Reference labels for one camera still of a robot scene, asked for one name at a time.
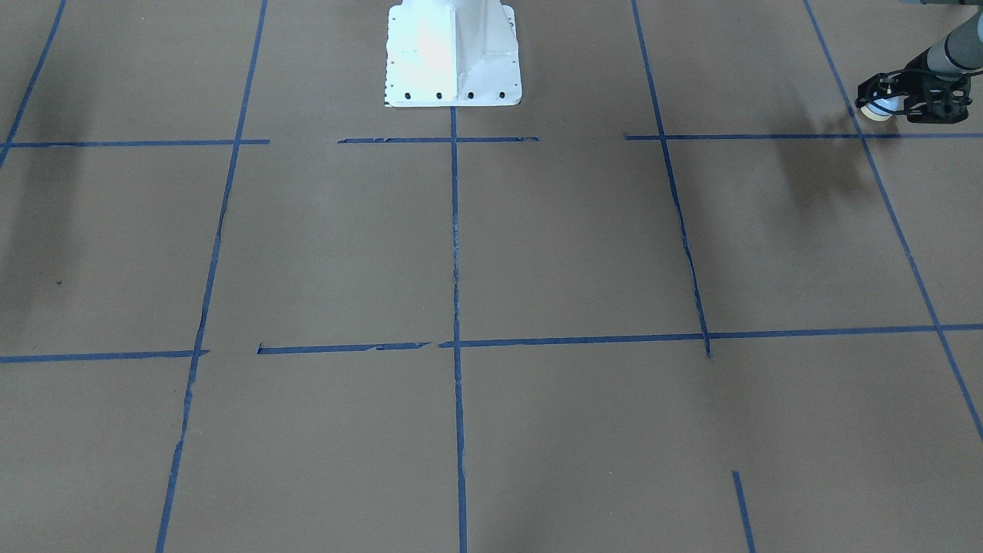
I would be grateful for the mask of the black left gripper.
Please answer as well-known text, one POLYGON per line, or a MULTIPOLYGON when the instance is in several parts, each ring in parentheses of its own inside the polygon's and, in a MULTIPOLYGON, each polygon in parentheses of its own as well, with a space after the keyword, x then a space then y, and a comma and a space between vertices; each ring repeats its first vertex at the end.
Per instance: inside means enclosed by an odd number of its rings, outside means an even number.
POLYGON ((957 124, 968 119, 968 75, 902 74, 878 73, 858 84, 856 107, 866 106, 866 117, 872 121, 902 117, 913 124, 957 124))

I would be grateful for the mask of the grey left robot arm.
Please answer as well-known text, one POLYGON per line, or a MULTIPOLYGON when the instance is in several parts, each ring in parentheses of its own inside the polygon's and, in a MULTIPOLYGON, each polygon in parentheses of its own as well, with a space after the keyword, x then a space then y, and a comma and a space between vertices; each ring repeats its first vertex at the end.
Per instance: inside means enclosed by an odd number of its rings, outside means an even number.
POLYGON ((981 3, 917 3, 972 6, 977 11, 902 69, 874 74, 858 84, 854 108, 871 121, 899 117, 913 124, 961 123, 972 105, 971 80, 981 74, 981 3))

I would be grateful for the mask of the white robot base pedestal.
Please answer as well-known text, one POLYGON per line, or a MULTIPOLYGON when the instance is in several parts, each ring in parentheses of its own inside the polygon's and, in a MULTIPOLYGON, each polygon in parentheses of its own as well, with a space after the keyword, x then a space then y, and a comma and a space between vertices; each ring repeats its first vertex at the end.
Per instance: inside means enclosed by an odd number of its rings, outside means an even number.
POLYGON ((501 1, 402 1, 387 14, 384 105, 514 106, 523 95, 515 11, 501 1))

